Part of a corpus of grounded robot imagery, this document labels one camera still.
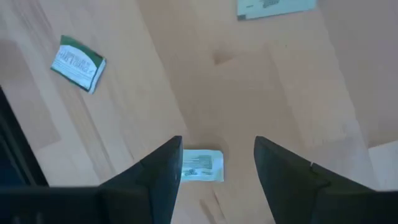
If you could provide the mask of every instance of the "paper label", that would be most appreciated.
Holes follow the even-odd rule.
[[[183,150],[181,181],[224,181],[223,153],[214,150]]]
[[[92,59],[80,49],[70,45],[60,46],[52,68],[87,90],[90,89],[97,71]]]

